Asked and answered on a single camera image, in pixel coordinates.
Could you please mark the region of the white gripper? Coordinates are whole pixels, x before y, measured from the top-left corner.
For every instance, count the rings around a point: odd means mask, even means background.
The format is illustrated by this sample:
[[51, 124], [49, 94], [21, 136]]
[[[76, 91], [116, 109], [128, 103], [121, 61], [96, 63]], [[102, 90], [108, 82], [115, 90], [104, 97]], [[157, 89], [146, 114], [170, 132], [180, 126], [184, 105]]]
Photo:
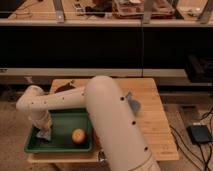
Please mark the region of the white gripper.
[[40, 130], [48, 130], [52, 126], [51, 115], [48, 111], [39, 111], [31, 114], [33, 125]]

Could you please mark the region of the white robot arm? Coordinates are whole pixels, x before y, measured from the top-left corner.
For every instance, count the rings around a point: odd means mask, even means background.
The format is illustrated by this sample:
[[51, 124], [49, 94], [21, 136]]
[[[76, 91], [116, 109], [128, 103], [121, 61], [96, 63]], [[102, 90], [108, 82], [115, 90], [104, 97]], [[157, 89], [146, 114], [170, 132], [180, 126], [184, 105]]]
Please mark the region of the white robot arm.
[[37, 127], [48, 110], [85, 108], [111, 171], [161, 171], [122, 89], [109, 76], [96, 76], [84, 87], [50, 95], [29, 86], [16, 108], [29, 113]]

